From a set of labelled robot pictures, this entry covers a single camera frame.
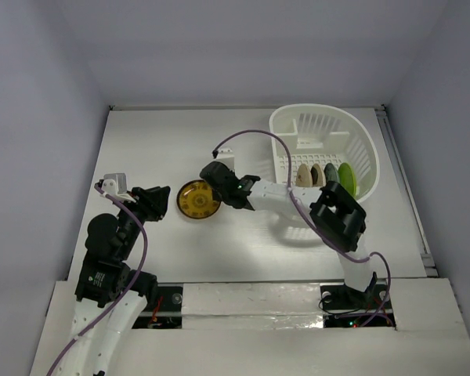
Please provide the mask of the yellow patterned plate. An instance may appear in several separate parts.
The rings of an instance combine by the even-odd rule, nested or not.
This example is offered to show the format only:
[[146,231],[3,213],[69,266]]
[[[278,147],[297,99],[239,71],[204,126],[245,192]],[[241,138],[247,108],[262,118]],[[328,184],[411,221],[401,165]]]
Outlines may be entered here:
[[213,196],[212,188],[202,179],[185,183],[176,195],[179,212],[188,219],[201,220],[213,216],[221,202]]

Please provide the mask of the beige floral plate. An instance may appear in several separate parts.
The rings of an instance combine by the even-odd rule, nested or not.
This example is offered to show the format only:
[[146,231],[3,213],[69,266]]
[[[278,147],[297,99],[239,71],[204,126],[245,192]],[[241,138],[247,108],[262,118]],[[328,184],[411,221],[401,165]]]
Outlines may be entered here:
[[297,187],[309,188],[313,186],[311,168],[307,164],[299,165],[296,173],[295,185]]

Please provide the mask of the cream plate with dark mark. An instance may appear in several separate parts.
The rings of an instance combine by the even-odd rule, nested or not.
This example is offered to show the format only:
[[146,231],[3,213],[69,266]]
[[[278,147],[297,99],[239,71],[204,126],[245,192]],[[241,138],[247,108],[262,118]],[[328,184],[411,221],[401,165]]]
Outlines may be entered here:
[[313,187],[325,186],[327,180],[324,174],[324,170],[320,167],[319,164],[314,164],[311,167],[310,174],[312,176]]

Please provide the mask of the blue patterned plate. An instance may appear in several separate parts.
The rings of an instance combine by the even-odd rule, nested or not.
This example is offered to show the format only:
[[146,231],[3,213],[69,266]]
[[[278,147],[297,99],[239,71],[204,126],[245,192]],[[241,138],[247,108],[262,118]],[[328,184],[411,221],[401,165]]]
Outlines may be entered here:
[[326,179],[326,183],[329,183],[329,182],[340,183],[341,182],[338,169],[332,163],[327,163],[325,165],[324,176]]

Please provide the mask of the green plate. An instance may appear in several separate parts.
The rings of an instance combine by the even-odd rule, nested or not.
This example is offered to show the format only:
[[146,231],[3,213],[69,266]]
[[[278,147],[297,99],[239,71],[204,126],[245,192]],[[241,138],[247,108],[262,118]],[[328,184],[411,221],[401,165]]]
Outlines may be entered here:
[[353,197],[356,197],[357,182],[352,166],[343,162],[338,168],[340,183],[343,188]]

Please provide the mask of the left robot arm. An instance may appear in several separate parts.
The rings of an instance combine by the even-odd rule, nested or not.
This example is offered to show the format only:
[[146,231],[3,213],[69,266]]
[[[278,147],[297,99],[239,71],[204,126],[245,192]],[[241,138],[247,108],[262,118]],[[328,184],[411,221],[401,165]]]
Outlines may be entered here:
[[126,261],[138,237],[146,236],[145,223],[164,218],[170,188],[120,190],[112,179],[95,188],[120,211],[89,222],[75,288],[74,345],[59,375],[108,375],[139,314],[157,302],[156,276],[141,267],[131,269]]

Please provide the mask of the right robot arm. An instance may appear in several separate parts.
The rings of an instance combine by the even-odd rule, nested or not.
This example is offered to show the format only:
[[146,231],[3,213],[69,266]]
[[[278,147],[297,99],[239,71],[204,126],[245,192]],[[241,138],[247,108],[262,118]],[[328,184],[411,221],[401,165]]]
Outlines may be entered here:
[[340,183],[303,188],[272,183],[257,175],[239,178],[226,164],[212,161],[201,170],[198,180],[179,189],[176,204],[191,219],[209,217],[221,204],[297,216],[338,253],[344,273],[341,295],[346,301],[362,307],[374,296],[378,278],[360,246],[367,214]]

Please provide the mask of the white plastic dish rack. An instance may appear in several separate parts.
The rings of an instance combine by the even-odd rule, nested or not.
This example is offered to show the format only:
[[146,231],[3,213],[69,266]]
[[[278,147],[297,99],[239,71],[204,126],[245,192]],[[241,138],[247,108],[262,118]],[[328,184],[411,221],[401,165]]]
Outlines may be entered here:
[[336,168],[347,163],[356,178],[355,198],[363,203],[378,186],[379,157],[365,126],[349,112],[337,107],[299,103],[276,109],[269,117],[269,130],[280,137],[290,157],[275,139],[271,140],[276,181],[287,182],[288,166],[292,177],[302,164],[332,163]]

